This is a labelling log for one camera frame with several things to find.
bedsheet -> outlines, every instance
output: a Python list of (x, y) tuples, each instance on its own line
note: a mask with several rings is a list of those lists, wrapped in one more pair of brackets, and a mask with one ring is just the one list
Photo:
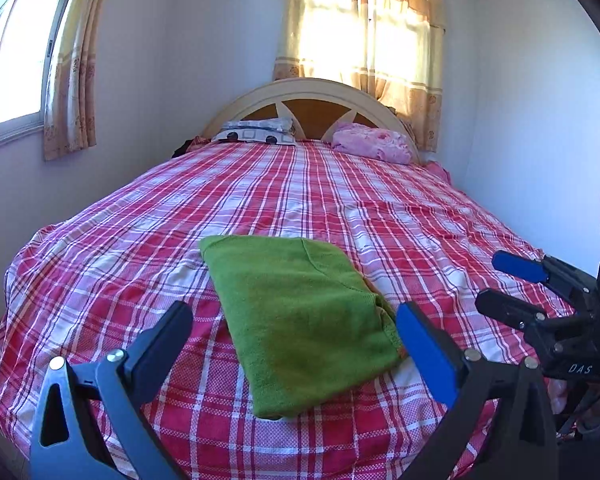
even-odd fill
[[(417, 166), (297, 147), (210, 144), (149, 170), (61, 224), (43, 228), (5, 279), (0, 428), (24, 454), (50, 359), (79, 364), (127, 347), (174, 300), (194, 327), (154, 402), (152, 428), (194, 478), (397, 478), (445, 413), (410, 359), (295, 418), (254, 418), (198, 242), (208, 235), (307, 237), (337, 245), (395, 308), (416, 301), (462, 347), (518, 362), (513, 330), (481, 316), (491, 286), (568, 314), (544, 288), (496, 272), (491, 255), (541, 257), (462, 192)], [(134, 475), (108, 419), (116, 465)], [(456, 473), (483, 443), (490, 402)]]

floral curtain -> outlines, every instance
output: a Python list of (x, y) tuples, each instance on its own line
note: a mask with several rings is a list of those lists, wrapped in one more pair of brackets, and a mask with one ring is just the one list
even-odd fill
[(103, 0), (69, 0), (56, 44), (45, 105), (45, 160), (96, 144), (93, 85)]
[(363, 90), (434, 152), (445, 27), (442, 0), (286, 0), (274, 79), (318, 77)]

yellow curtain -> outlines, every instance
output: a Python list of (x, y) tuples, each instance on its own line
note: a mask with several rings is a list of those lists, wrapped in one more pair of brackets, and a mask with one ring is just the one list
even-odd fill
[(46, 88), (45, 160), (96, 144), (93, 83), (103, 0), (69, 0)]
[(435, 151), (442, 106), (442, 0), (286, 0), (274, 79), (343, 82), (394, 108)]

headboard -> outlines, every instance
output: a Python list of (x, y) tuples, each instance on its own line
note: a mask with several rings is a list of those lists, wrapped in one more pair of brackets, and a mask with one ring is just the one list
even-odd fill
[(418, 150), (404, 125), (389, 108), (350, 86), (326, 79), (299, 77), (256, 88), (224, 108), (206, 126), (211, 138), (227, 121), (290, 117), (297, 139), (331, 140), (338, 123), (360, 123), (403, 134), (420, 163)]

silver bolt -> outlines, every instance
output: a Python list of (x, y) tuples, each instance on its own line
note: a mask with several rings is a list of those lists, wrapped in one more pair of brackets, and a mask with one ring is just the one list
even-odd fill
[(525, 366), (529, 368), (529, 370), (535, 370), (538, 368), (538, 361), (532, 357), (525, 357)]
[(49, 368), (52, 370), (59, 370), (64, 366), (64, 357), (56, 356), (49, 361)]
[(124, 356), (125, 356), (125, 352), (123, 350), (121, 350), (120, 348), (118, 348), (116, 350), (112, 350), (111, 352), (109, 352), (107, 354), (107, 361), (110, 361), (112, 363), (117, 363)]
[(480, 359), (482, 359), (482, 352), (476, 350), (475, 348), (467, 348), (464, 351), (464, 358), (472, 363), (477, 363)]

